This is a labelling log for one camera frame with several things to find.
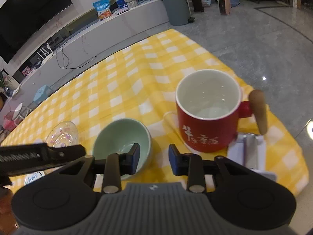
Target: metal screw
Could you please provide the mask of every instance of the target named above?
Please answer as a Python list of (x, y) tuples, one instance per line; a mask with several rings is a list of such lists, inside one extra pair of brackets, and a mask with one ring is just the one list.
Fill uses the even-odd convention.
[(205, 188), (202, 185), (194, 184), (189, 187), (189, 191), (193, 193), (202, 193), (205, 190)]
[(118, 192), (118, 187), (114, 185), (107, 185), (103, 188), (103, 191), (107, 194)]

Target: white wall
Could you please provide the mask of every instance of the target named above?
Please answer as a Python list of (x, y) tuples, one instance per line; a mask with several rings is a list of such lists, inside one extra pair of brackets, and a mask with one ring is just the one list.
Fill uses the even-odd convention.
[[(0, 6), (6, 0), (0, 0)], [(15, 54), (12, 60), (6, 64), (0, 57), (0, 69), (5, 68), (9, 74), (14, 74), (26, 59), (36, 51), (47, 39), (54, 35), (68, 23), (93, 8), (92, 3), (98, 0), (71, 0), (72, 5), (60, 12), (42, 28), (40, 28)]]

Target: black tv screen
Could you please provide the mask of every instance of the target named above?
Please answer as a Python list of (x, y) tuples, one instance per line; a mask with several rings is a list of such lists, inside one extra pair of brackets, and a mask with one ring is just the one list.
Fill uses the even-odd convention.
[(8, 63), (46, 22), (71, 0), (7, 0), (0, 8), (0, 56)]

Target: black round pad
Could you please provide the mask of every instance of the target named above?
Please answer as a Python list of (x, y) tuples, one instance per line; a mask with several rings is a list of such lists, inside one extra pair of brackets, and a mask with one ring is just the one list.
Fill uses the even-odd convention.
[(83, 181), (50, 174), (22, 187), (12, 199), (12, 210), (20, 225), (52, 231), (85, 219), (96, 204), (96, 193)]
[(45, 188), (35, 193), (33, 200), (39, 208), (55, 209), (67, 204), (69, 198), (69, 193), (63, 189)]
[(296, 208), (291, 192), (259, 174), (227, 178), (212, 192), (211, 203), (228, 222), (250, 230), (289, 223)]

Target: sticker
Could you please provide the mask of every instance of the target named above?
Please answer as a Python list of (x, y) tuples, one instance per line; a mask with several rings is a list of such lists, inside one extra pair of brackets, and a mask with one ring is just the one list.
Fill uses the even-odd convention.
[(219, 143), (219, 141), (217, 140), (218, 137), (209, 139), (209, 137), (204, 134), (200, 134), (199, 136), (194, 136), (189, 126), (184, 125), (183, 130), (185, 131), (185, 134), (187, 135), (188, 141), (192, 141), (194, 144), (201, 143), (201, 144), (208, 144), (208, 145), (211, 145), (211, 144), (216, 145)]
[(27, 185), (37, 179), (40, 179), (42, 177), (44, 177), (44, 172), (43, 171), (37, 171), (37, 172), (34, 172), (32, 174), (27, 174), (26, 178), (25, 178), (25, 182), (24, 182), (24, 185)]

